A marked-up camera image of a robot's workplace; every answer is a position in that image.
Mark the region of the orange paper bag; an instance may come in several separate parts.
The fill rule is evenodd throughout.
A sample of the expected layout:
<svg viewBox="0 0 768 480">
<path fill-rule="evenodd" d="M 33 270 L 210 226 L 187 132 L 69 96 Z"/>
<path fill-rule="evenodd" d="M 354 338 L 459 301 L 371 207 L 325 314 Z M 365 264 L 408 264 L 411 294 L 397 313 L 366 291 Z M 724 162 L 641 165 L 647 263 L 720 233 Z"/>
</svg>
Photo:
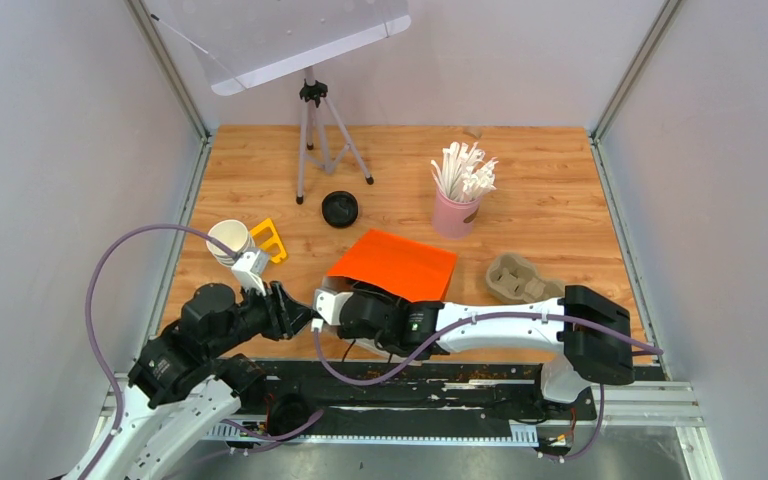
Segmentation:
<svg viewBox="0 0 768 480">
<path fill-rule="evenodd" d="M 451 251 L 372 229 L 328 270 L 320 288 L 342 292 L 353 284 L 372 284 L 410 301 L 402 342 L 411 355 L 437 331 L 456 262 L 457 255 Z M 391 354 L 376 348 L 371 340 L 356 341 L 367 349 Z"/>
</svg>

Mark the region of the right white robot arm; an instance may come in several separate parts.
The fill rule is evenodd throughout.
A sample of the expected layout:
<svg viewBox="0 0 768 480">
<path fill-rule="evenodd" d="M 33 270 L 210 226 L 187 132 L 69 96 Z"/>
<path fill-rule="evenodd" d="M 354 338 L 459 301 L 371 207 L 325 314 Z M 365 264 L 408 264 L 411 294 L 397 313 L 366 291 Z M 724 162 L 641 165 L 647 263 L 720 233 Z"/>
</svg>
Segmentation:
<svg viewBox="0 0 768 480">
<path fill-rule="evenodd" d="M 634 382 L 630 315 L 594 290 L 567 286 L 561 296 L 529 304 L 470 306 L 409 302 L 369 290 L 318 290 L 315 312 L 342 339 L 409 361 L 481 349 L 553 353 L 539 371 L 531 403 L 556 417 L 592 384 Z"/>
</svg>

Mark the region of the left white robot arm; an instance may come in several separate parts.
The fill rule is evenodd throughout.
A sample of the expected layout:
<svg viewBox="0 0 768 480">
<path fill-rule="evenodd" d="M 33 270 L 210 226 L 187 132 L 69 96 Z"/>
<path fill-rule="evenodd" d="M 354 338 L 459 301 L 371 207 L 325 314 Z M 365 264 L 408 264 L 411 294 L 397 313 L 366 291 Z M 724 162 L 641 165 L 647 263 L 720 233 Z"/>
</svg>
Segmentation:
<svg viewBox="0 0 768 480">
<path fill-rule="evenodd" d="M 266 373 L 228 351 L 256 337 L 291 339 L 318 316 L 278 281 L 238 301 L 225 284 L 199 287 L 178 320 L 148 341 L 127 374 L 114 418 L 69 479 L 162 479 L 215 425 L 266 401 Z"/>
</svg>

